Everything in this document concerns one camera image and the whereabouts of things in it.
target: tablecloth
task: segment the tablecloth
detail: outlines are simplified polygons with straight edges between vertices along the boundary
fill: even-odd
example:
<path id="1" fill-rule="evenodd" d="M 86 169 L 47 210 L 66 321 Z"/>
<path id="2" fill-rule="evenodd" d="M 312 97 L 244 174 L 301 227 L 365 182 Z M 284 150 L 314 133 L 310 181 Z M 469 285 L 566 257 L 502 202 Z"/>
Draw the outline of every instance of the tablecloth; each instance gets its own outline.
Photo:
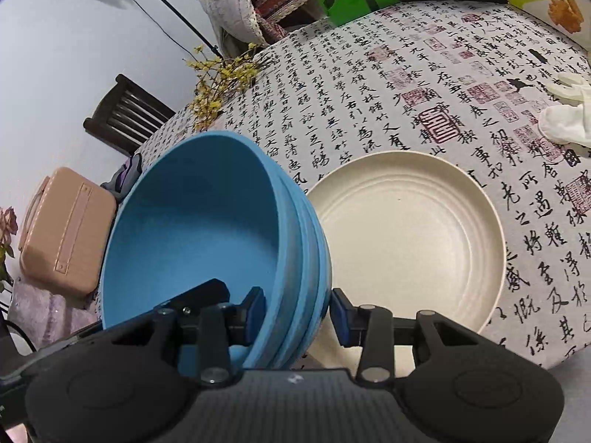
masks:
<path id="1" fill-rule="evenodd" d="M 304 192 L 370 152 L 412 149 L 459 166 L 506 238 L 504 288 L 484 336 L 545 367 L 591 342 L 591 151 L 537 129 L 553 103 L 545 82 L 560 71 L 591 76 L 581 47 L 510 6 L 428 1 L 339 28 L 321 20 L 264 54 L 274 63 L 215 128 L 252 138 Z M 185 108 L 153 135 L 146 166 L 192 123 Z"/>

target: pink case handle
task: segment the pink case handle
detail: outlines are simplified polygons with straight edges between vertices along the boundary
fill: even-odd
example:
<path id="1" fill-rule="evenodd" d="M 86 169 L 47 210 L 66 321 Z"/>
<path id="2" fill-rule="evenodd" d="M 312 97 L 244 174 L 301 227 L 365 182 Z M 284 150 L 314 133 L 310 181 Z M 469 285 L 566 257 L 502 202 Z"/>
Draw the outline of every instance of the pink case handle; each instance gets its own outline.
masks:
<path id="1" fill-rule="evenodd" d="M 41 182 L 41 184 L 39 186 L 39 189 L 37 189 L 37 192 L 35 193 L 31 202 L 29 203 L 29 207 L 27 208 L 27 215 L 25 216 L 25 222 L 23 223 L 23 232 L 21 233 L 21 238 L 18 241 L 18 251 L 23 251 L 23 247 L 25 246 L 25 241 L 26 241 L 27 235 L 29 233 L 32 215 L 34 213 L 33 208 L 37 209 L 36 203 L 38 203 L 38 200 L 43 195 L 43 192 L 45 191 L 45 187 L 47 186 L 47 183 L 49 183 L 49 176 L 46 176 L 43 179 L 43 181 Z"/>

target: pink flower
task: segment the pink flower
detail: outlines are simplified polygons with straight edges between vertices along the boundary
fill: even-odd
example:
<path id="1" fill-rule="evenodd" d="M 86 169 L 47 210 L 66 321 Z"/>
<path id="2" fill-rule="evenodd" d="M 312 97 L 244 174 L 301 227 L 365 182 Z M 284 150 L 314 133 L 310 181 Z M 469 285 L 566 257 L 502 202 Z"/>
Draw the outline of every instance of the pink flower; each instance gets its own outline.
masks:
<path id="1" fill-rule="evenodd" d="M 0 208 L 0 244 L 10 246 L 12 242 L 11 235 L 16 235 L 17 231 L 17 216 L 13 207 L 4 211 Z"/>

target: white glove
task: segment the white glove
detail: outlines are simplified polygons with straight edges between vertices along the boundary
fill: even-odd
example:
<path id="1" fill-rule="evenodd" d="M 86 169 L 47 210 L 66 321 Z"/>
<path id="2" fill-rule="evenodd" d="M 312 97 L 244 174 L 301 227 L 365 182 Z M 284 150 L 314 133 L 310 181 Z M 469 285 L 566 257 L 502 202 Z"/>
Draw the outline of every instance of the white glove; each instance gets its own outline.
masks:
<path id="1" fill-rule="evenodd" d="M 578 143 L 591 148 L 591 84 L 576 73 L 559 73 L 565 85 L 546 85 L 563 105 L 550 106 L 540 113 L 540 132 L 558 144 Z"/>

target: white wall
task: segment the white wall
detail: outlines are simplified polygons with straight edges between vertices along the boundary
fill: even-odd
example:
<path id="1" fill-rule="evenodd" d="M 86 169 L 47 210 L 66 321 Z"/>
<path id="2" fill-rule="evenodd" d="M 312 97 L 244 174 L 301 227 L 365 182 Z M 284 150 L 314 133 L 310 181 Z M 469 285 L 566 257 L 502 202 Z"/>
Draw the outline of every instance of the white wall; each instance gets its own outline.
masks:
<path id="1" fill-rule="evenodd" d="M 138 1 L 183 46 L 199 44 L 163 3 Z M 169 1 L 215 43 L 197 0 Z M 118 73 L 180 109 L 195 81 L 183 58 L 131 0 L 0 0 L 0 206 L 14 206 L 22 224 L 37 185 L 58 166 L 109 180 L 125 158 L 87 135 L 84 119 Z M 20 274 L 16 260 L 9 269 Z"/>

